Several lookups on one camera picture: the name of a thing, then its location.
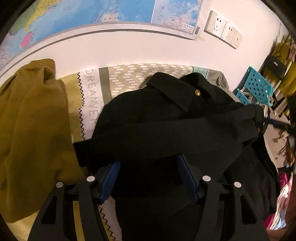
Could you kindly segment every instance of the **black handbag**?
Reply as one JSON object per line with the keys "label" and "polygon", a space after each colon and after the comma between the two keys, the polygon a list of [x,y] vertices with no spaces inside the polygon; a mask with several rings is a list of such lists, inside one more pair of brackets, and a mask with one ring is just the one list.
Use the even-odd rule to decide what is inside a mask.
{"label": "black handbag", "polygon": [[286,38],[284,44],[282,45],[282,47],[276,53],[275,56],[269,55],[266,58],[265,65],[264,65],[267,69],[271,70],[281,80],[285,77],[285,73],[286,73],[286,70],[287,70],[286,64],[287,64],[288,57],[290,55],[290,50],[288,52],[288,56],[287,56],[286,60],[282,56],[280,56],[279,53],[282,50],[285,43],[287,42],[289,36],[290,36],[290,34],[288,35],[288,37]]}

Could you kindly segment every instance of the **barcode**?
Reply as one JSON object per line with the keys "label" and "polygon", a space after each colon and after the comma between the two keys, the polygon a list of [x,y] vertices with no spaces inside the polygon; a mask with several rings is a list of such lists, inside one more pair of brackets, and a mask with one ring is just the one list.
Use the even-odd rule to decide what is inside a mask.
{"label": "barcode", "polygon": [[194,34],[197,35],[199,30],[200,30],[200,27],[196,27]]}

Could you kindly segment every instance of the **wall switch plate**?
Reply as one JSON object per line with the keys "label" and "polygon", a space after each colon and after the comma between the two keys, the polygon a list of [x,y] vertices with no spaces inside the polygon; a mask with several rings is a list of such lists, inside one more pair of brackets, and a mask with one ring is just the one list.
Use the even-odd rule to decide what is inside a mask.
{"label": "wall switch plate", "polygon": [[233,25],[229,22],[226,22],[225,28],[221,35],[221,39],[224,40],[226,43],[231,44],[235,32],[236,29],[233,27]]}
{"label": "wall switch plate", "polygon": [[207,20],[207,24],[205,26],[205,31],[220,38],[225,25],[226,20],[224,19],[224,17],[211,10],[209,18]]}
{"label": "wall switch plate", "polygon": [[242,42],[242,34],[236,30],[230,45],[235,49],[238,49],[241,42]]}

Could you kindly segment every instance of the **brown garment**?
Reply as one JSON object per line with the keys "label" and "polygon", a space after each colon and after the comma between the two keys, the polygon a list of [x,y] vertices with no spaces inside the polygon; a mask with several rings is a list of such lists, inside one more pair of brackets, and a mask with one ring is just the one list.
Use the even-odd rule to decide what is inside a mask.
{"label": "brown garment", "polygon": [[32,61],[0,88],[0,213],[39,210],[58,181],[84,178],[71,142],[65,85],[51,59]]}

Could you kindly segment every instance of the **gold button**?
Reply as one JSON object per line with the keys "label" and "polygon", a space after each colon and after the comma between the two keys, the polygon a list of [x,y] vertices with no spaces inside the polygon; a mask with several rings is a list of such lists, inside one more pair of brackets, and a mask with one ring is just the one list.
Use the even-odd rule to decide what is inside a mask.
{"label": "gold button", "polygon": [[195,94],[196,94],[197,96],[200,96],[200,91],[199,91],[199,90],[196,90],[196,91],[195,91]]}

